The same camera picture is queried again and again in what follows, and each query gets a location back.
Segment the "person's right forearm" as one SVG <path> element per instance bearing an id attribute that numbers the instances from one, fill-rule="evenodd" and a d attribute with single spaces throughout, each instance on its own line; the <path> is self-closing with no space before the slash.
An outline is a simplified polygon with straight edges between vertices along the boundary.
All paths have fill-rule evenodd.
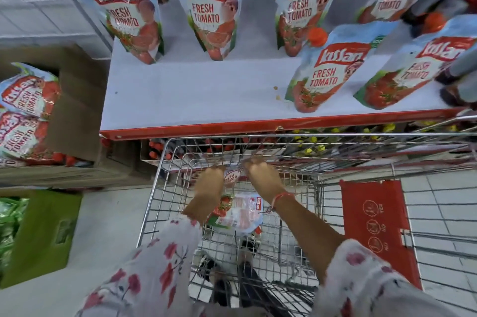
<path id="1" fill-rule="evenodd" d="M 319 284 L 325 284 L 326 270 L 345 237 L 301 205 L 291 193 L 281 197 L 272 209 L 296 238 Z"/>

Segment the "person's right hand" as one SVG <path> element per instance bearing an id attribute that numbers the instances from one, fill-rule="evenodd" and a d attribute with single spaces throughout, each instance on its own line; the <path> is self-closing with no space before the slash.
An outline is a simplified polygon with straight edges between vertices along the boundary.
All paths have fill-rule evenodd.
<path id="1" fill-rule="evenodd" d="M 270 165 L 271 175 L 265 180 L 249 180 L 256 192 L 267 201 L 272 208 L 275 207 L 277 201 L 287 194 L 287 191 L 279 177 L 278 171 L 273 165 Z"/>

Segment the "row of red-capped sauce bottles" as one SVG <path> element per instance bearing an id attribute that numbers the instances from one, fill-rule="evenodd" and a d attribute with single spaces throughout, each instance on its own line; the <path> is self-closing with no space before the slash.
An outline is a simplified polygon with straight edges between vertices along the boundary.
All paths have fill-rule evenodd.
<path id="1" fill-rule="evenodd" d="M 217 138 L 152 138 L 141 145 L 143 161 L 183 159 L 240 160 L 245 155 L 280 156 L 285 146 L 280 146 L 277 137 L 217 137 Z"/>

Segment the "person's left forearm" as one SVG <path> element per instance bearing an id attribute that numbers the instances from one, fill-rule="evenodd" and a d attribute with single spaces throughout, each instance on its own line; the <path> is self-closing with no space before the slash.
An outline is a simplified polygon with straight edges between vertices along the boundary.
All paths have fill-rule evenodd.
<path id="1" fill-rule="evenodd" d="M 182 210 L 182 214 L 191 220 L 197 220 L 200 224 L 206 223 L 210 214 L 218 206 L 221 196 L 219 195 L 196 195 Z"/>

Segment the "pile of green packets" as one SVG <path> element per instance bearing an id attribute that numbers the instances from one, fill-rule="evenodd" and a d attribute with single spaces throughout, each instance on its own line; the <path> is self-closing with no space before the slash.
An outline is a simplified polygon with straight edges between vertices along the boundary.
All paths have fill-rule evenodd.
<path id="1" fill-rule="evenodd" d="M 28 203 L 28 198 L 0 198 L 0 281 L 10 264 L 16 234 Z"/>

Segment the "brown cardboard box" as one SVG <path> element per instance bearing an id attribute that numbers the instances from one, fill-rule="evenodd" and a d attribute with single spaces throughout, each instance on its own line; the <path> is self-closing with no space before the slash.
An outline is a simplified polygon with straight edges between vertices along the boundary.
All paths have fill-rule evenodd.
<path id="1" fill-rule="evenodd" d="M 100 142 L 107 69 L 77 45 L 0 48 L 0 80 L 17 74 L 12 62 L 57 72 L 62 94 L 44 145 L 93 162 L 90 167 L 26 166 L 0 171 L 0 183 L 56 189 L 150 185 L 156 168 L 140 160 L 140 142 Z"/>

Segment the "green cardboard box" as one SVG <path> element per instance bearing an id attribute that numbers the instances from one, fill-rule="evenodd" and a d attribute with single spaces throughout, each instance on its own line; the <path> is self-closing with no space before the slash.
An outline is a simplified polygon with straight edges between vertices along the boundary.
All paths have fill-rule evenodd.
<path id="1" fill-rule="evenodd" d="M 82 200 L 82 194 L 49 189 L 0 188 L 0 198 L 12 197 L 29 203 L 0 289 L 66 267 Z"/>

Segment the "black shoe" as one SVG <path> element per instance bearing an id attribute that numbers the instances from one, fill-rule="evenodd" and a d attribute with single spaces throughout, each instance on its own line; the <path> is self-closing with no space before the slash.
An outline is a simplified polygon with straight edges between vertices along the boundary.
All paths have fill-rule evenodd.
<path id="1" fill-rule="evenodd" d="M 283 304 L 269 291 L 253 267 L 257 249 L 253 239 L 240 239 L 237 254 L 240 306 L 265 310 L 265 317 L 290 317 Z"/>
<path id="2" fill-rule="evenodd" d="M 231 308 L 232 288 L 222 267 L 208 254 L 198 256 L 198 276 L 212 284 L 210 304 Z"/>

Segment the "red plastic cart seat flap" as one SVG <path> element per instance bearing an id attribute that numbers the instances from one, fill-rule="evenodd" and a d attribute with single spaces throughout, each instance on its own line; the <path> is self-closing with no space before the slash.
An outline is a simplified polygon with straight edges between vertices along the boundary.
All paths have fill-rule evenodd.
<path id="1" fill-rule="evenodd" d="M 423 289 L 401 181 L 341 180 L 339 186 L 345 236 L 359 241 Z"/>

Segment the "tomato ketchup pouch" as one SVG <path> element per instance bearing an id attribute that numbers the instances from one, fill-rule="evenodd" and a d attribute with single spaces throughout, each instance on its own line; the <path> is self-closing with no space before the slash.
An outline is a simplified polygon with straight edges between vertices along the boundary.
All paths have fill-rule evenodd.
<path id="1" fill-rule="evenodd" d="M 12 62 L 19 73 L 0 82 L 0 104 L 9 111 L 48 121 L 62 89 L 54 74 Z"/>
<path id="2" fill-rule="evenodd" d="M 0 109 L 0 153 L 15 159 L 42 158 L 48 127 L 48 121 Z"/>
<path id="3" fill-rule="evenodd" d="M 19 168 L 29 166 L 65 166 L 65 167 L 92 167 L 94 162 L 54 152 L 38 154 L 29 158 L 14 158 L 0 153 L 0 169 Z"/>
<path id="4" fill-rule="evenodd" d="M 206 221 L 214 229 L 237 235 L 260 235 L 263 223 L 263 199 L 254 193 L 223 194 Z"/>
<path id="5" fill-rule="evenodd" d="M 230 165 L 224 169 L 224 187 L 231 189 L 239 181 L 244 174 L 244 167 L 242 165 Z"/>

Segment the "white shelf with red edge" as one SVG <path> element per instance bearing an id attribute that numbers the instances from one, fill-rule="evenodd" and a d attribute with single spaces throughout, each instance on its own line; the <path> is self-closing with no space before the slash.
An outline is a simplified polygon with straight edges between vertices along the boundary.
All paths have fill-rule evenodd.
<path id="1" fill-rule="evenodd" d="M 243 0 L 235 49 L 212 61 L 197 43 L 179 0 L 162 8 L 167 51 L 145 65 L 115 40 L 100 126 L 111 140 L 273 132 L 396 121 L 447 120 L 464 115 L 430 83 L 385 110 L 364 107 L 353 97 L 409 37 L 404 25 L 324 105 L 299 113 L 284 100 L 299 58 L 277 49 L 273 0 Z"/>

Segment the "white floral shirt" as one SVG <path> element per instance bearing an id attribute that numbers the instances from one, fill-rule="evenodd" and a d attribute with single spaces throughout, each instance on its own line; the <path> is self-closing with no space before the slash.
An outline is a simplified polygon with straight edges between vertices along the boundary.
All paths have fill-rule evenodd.
<path id="1" fill-rule="evenodd" d="M 94 289 L 75 317 L 271 317 L 264 308 L 193 301 L 189 275 L 201 240 L 196 220 L 166 221 L 158 238 Z M 458 317 L 353 239 L 338 247 L 325 277 L 307 317 Z"/>

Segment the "grey metal shelf upright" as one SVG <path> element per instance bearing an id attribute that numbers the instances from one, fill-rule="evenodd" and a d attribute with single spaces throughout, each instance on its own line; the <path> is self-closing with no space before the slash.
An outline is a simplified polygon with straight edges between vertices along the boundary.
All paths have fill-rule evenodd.
<path id="1" fill-rule="evenodd" d="M 81 0 L 70 0 L 79 13 L 84 17 L 86 22 L 90 25 L 92 30 L 95 32 L 97 37 L 101 40 L 104 46 L 108 49 L 107 58 L 111 58 L 113 51 L 114 39 L 106 31 L 102 23 L 97 19 L 97 16 L 90 10 L 89 7 L 86 7 Z"/>

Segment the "person's left hand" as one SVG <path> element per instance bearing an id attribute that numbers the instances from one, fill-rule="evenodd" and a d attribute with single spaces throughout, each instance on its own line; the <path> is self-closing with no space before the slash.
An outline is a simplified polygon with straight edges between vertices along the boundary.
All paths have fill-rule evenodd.
<path id="1" fill-rule="evenodd" d="M 222 195 L 224 188 L 223 183 L 203 183 L 199 181 L 199 177 L 195 183 L 194 196 L 196 195 Z"/>

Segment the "group of shelved ketchup packs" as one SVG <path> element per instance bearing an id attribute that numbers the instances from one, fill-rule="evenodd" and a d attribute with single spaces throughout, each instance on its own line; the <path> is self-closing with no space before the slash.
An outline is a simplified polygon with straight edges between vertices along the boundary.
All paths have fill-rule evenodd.
<path id="1" fill-rule="evenodd" d="M 141 62 L 154 63 L 161 49 L 158 10 L 149 0 L 82 0 L 100 14 L 106 29 Z M 277 49 L 301 63 L 284 99 L 295 110 L 318 110 L 404 22 L 404 43 L 353 97 L 383 110 L 429 84 L 477 45 L 477 0 L 274 0 Z M 179 0 L 201 48 L 212 61 L 234 50 L 243 0 Z"/>

